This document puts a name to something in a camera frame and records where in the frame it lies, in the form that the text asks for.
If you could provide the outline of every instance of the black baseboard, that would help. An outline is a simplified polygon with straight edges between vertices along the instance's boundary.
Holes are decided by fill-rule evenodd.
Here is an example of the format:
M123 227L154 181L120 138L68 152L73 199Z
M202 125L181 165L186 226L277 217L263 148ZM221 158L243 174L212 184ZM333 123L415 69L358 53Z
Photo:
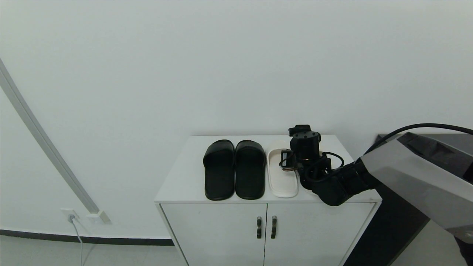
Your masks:
M9 237L19 237L28 239L40 239L62 242L77 242L77 236L41 234L30 232L19 232L10 230L0 230L0 235ZM107 244L107 245L132 245L132 246L174 246L172 239L136 239L136 238L96 238L96 237L80 237L82 242L90 244Z

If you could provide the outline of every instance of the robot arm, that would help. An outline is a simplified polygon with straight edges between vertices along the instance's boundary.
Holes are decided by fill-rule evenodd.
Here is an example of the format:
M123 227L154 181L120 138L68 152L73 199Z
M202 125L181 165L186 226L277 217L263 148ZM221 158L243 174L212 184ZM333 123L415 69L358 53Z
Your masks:
M305 143L291 142L294 157L304 154L304 147ZM341 205L383 183L458 239L473 243L473 156L434 139L405 133L382 146L375 143L355 162L337 169L321 170L319 161L313 164L317 171L301 164L297 170L301 182L306 177L312 192L326 204Z

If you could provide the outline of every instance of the power cord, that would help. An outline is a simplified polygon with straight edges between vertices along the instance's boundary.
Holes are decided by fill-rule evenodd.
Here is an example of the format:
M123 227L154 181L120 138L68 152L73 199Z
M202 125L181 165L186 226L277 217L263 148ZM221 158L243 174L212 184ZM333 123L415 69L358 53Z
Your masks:
M69 214L69 217L67 218L67 221L72 223L72 225L74 226L74 229L76 230L77 237L79 238L79 242L80 242L80 266L82 266L82 245L83 245L83 243L82 243L82 239L80 238L79 232L77 231L77 227L74 224L74 219L77 220L76 216L73 215L73 214Z

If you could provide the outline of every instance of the power plug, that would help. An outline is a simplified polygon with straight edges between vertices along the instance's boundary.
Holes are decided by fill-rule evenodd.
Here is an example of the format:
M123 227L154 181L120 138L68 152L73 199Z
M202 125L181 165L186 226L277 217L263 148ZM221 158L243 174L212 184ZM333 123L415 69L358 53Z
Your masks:
M69 214L69 217L67 217L67 221L70 222L70 223L72 223L72 224L74 224L74 222L72 221L72 219L74 219L74 218L76 218L75 215Z

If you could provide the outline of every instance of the black cable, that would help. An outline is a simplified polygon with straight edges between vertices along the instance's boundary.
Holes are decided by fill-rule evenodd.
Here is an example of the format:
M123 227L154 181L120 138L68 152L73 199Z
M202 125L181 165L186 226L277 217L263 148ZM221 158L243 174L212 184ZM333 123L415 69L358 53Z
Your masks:
M328 155L333 155L333 156L339 158L340 161L342 161L341 165L340 165L338 168L340 168L340 167L342 167L342 166L345 165L345 161L343 160L343 158L342 158L340 155L338 155L338 154L336 154L336 153L333 153L333 152L329 152L329 151L322 152L322 156L320 157L320 159L318 159L315 163L313 163L312 165L310 165L309 167L307 167L307 169L304 170L306 179L311 180L311 182L316 182L316 183L318 183L318 182L323 182L323 181L325 181L325 180L329 177L329 176L327 175L327 176L324 176L324 177L321 178L321 179L314 179L314 178L311 178L311 177L309 176L310 171L311 171L314 167L316 167L316 166L318 166L318 165L320 165L320 164L323 164L323 163L330 163L330 162L331 162L330 159L327 158L327 154L328 154ZM328 173L330 173L330 172L333 170L332 167L331 167L331 166L328 166L328 165L325 165L325 166L324 166L324 169L326 169Z
M412 124L412 125L408 125L408 126L401 127L401 128L399 128L399 129L396 129L396 130L394 130L393 132L389 133L388 135L382 137L379 141L375 142L375 143L365 152L365 154L367 154L368 152L370 152L370 151L376 149L376 148L377 148L379 145L381 145L383 142L385 142L386 140L388 140L388 139L391 138L392 136L394 136L394 135L396 135L396 134L398 134L398 133L401 133L402 131L406 131L406 130L413 129L413 128L420 128L420 127L444 128L444 129L450 129L450 130L454 130L454 131L463 132L463 133L467 133L467 134L473 135L473 130L472 130L472 129L465 128L465 127L460 127L460 126L456 126L456 125L437 124L437 123Z
M325 152L322 152L322 154L329 154L329 155L333 155L333 156L339 158L340 161L342 161L342 164L341 164L339 167L337 167L337 168L340 168L340 167L342 167L342 166L345 165L345 161L343 160L343 158L342 158L340 155L336 154L336 153L329 152L329 151L325 151Z

